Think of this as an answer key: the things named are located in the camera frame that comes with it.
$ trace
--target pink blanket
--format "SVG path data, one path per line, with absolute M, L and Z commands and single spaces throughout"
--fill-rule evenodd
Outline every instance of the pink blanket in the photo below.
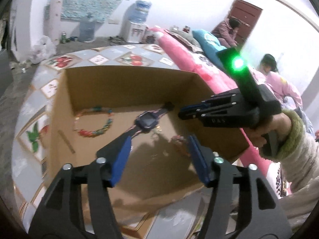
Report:
M 236 83 L 224 72 L 214 66 L 205 56 L 190 52 L 185 46 L 168 35 L 163 29 L 151 28 L 146 35 L 154 36 L 155 42 L 162 47 L 179 69 L 197 73 L 215 94 L 237 88 Z M 244 166 L 248 166 L 252 163 L 256 164 L 262 174 L 266 177 L 269 165 L 272 162 L 263 159 L 259 155 L 258 149 L 251 144 L 244 131 L 242 129 L 241 131 L 249 143 L 248 149 L 240 156 L 241 162 Z

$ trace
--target cardboard box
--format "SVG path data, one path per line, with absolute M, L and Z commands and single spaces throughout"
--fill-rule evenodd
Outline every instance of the cardboard box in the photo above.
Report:
M 86 165 L 95 159 L 96 151 L 133 125 L 146 110 L 156 110 L 171 101 L 175 110 L 163 116 L 159 135 L 140 134 L 132 140 L 121 181 L 108 189 L 116 219 L 125 222 L 133 216 L 144 216 L 184 198 L 202 187 L 197 175 L 189 170 L 190 158 L 174 150 L 173 135 L 194 133 L 202 145 L 210 147 L 233 162 L 248 148 L 239 129 L 206 128 L 198 120 L 181 121 L 181 106 L 195 104 L 212 95 L 211 89 L 195 73 L 172 69 L 96 66 L 65 69 L 59 81 L 49 129 L 47 152 L 47 186 L 65 163 Z M 112 127 L 95 138 L 84 138 L 74 131 L 74 116 L 82 109 L 111 107 Z M 101 128 L 106 114 L 82 116 L 78 125 L 86 130 Z M 84 215 L 89 210 L 83 197 Z
M 158 213 L 146 214 L 136 228 L 121 226 L 122 234 L 129 239 L 146 239 L 153 227 Z

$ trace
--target green light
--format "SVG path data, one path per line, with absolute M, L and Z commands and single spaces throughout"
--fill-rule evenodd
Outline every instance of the green light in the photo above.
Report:
M 235 71 L 240 71 L 244 68 L 245 62 L 241 57 L 235 57 L 232 61 L 232 65 Z

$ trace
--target white plastic bag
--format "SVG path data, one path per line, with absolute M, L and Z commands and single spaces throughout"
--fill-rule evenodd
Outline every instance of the white plastic bag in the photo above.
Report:
M 27 59 L 33 64 L 49 59 L 56 54 L 56 47 L 48 36 L 43 36 L 37 45 L 34 45 Z

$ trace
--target pink jacket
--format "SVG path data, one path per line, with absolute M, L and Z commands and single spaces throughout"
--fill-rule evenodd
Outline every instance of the pink jacket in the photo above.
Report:
M 302 99 L 297 88 L 280 74 L 276 72 L 269 72 L 267 75 L 251 69 L 253 76 L 255 77 L 257 83 L 266 83 L 274 92 L 276 98 L 283 103 L 283 99 L 289 96 L 293 99 L 296 107 L 302 108 Z
M 237 31 L 234 31 L 229 25 L 229 19 L 222 21 L 211 32 L 216 38 L 223 38 L 231 47 L 237 47 L 235 38 Z

